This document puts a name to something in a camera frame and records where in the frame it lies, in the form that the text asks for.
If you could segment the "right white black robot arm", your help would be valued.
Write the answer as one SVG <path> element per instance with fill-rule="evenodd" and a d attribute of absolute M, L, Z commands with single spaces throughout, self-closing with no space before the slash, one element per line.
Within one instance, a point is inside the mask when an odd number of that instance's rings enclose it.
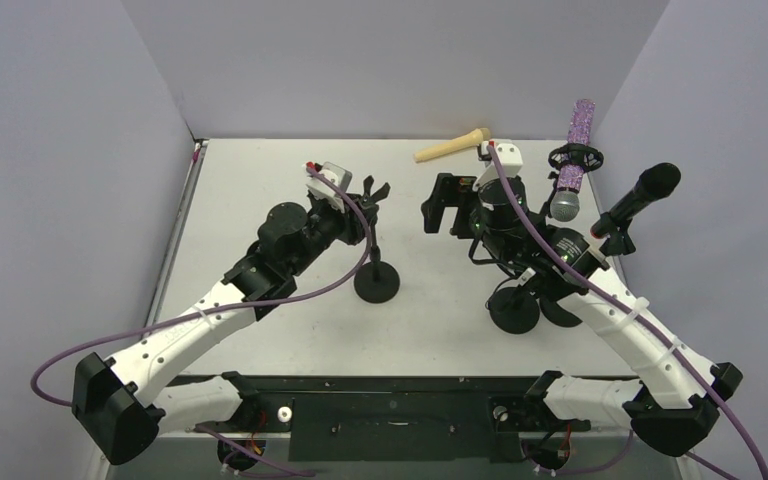
<path fill-rule="evenodd" d="M 538 427 L 586 423 L 632 431 L 654 450 L 687 454 L 711 432 L 742 372 L 688 347 L 631 293 L 608 265 L 609 244 L 593 247 L 579 232 L 544 223 L 525 205 L 519 178 L 480 182 L 441 173 L 421 212 L 436 233 L 447 208 L 451 234 L 487 251 L 511 285 L 486 304 L 494 324 L 511 334 L 540 319 L 589 327 L 633 371 L 631 380 L 593 380 L 548 371 L 529 388 L 526 418 Z"/>

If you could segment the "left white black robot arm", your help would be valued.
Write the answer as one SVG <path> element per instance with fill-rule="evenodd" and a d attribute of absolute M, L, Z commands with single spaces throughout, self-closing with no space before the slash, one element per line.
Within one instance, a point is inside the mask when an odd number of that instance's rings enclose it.
<path fill-rule="evenodd" d="M 103 358 L 90 353 L 75 367 L 71 410 L 106 460 L 122 465 L 162 433 L 225 422 L 251 427 L 258 402 L 236 372 L 190 384 L 176 377 L 228 336 L 295 302 L 295 279 L 334 242 L 372 242 L 379 204 L 390 193 L 367 177 L 362 194 L 338 191 L 325 172 L 310 177 L 310 208 L 274 206 L 257 239 L 214 286 L 180 317 L 136 344 Z"/>

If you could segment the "black round-base stand white mic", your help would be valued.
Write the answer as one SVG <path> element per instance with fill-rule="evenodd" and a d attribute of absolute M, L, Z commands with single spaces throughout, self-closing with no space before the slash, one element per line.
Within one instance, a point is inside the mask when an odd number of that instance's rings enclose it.
<path fill-rule="evenodd" d="M 538 301 L 521 287 L 503 287 L 494 292 L 487 310 L 500 330 L 514 335 L 534 329 L 541 316 Z"/>

